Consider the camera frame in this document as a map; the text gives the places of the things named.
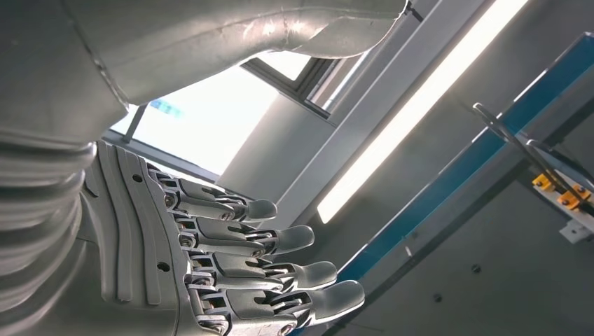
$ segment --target metal linkage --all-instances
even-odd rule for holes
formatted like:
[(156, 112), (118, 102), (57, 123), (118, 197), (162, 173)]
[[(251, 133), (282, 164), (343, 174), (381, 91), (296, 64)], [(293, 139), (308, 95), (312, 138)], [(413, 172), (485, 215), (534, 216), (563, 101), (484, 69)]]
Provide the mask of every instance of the metal linkage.
[(519, 149), (522, 154), (530, 161), (532, 165), (538, 168), (542, 174), (555, 186), (555, 189), (563, 192), (572, 193), (574, 197), (582, 204), (584, 200), (557, 172), (550, 164), (540, 156), (530, 143), (522, 144), (518, 138), (509, 131), (506, 125), (497, 117), (491, 114), (482, 104), (476, 103), (472, 106), (472, 111), (480, 117), (493, 133)]
[(272, 202), (248, 201), (157, 169), (149, 169), (149, 175), (160, 184), (177, 224), (180, 249), (188, 259), (184, 283), (195, 320), (205, 330), (217, 335), (288, 335), (296, 328), (338, 319), (364, 303), (359, 283), (335, 283), (338, 271), (331, 262), (300, 266), (258, 258), (314, 242), (312, 229), (305, 225), (258, 230), (245, 224), (273, 217)]

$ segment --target yellow bracket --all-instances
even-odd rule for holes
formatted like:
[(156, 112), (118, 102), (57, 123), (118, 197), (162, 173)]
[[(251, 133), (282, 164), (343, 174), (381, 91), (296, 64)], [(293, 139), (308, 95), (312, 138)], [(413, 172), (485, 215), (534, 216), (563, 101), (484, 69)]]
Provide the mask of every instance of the yellow bracket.
[(538, 175), (532, 182), (538, 188), (541, 188), (544, 191), (553, 191), (555, 186), (544, 176), (544, 174)]
[[(575, 190), (583, 200), (589, 199), (592, 195), (589, 190), (585, 189), (579, 184), (574, 185), (573, 190)], [(563, 195), (559, 196), (557, 201), (569, 210), (575, 210), (579, 206), (579, 199), (577, 199), (577, 197), (575, 197), (570, 191), (566, 191), (563, 193)]]

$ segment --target window frame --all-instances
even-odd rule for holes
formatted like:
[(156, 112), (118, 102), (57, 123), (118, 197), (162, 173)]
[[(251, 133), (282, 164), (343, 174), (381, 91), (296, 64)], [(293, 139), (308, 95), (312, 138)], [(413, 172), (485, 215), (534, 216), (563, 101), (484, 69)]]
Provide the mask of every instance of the window frame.
[[(321, 86), (320, 83), (326, 79), (338, 62), (338, 59), (318, 59), (312, 57), (299, 73), (296, 80), (291, 80), (258, 58), (241, 64), (241, 67), (268, 85), (271, 85), (281, 95), (302, 106), (306, 111), (327, 120), (330, 113), (313, 104), (310, 98), (314, 96), (315, 91)], [(219, 175), (133, 138), (149, 104), (150, 102), (138, 106), (137, 110), (133, 112), (134, 116), (125, 134), (109, 129), (104, 134), (103, 140), (178, 172), (210, 183), (216, 183), (220, 177)]]

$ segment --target window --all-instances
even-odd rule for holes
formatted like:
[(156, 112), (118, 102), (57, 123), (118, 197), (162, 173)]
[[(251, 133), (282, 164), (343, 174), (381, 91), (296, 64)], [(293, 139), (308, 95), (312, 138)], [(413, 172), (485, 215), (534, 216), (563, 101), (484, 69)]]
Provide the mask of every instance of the window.
[(311, 60), (307, 55), (289, 51), (267, 52), (260, 54), (258, 58), (292, 81), (299, 77), (305, 65)]
[(277, 95), (235, 67), (151, 102), (133, 139), (220, 176)]
[(368, 54), (369, 51), (339, 61), (319, 90), (313, 94), (312, 103), (331, 113), (336, 100), (345, 94), (345, 89)]
[(145, 108), (129, 106), (103, 139), (177, 175), (216, 182), (278, 94), (328, 117), (308, 97), (333, 64), (293, 52), (261, 54)]

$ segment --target white wall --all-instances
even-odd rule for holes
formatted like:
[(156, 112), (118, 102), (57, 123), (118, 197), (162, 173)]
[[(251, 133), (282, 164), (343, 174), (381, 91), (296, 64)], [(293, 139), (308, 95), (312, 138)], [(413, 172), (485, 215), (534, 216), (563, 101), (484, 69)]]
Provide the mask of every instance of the white wall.
[(276, 202), (333, 131), (323, 118), (279, 94), (216, 184)]

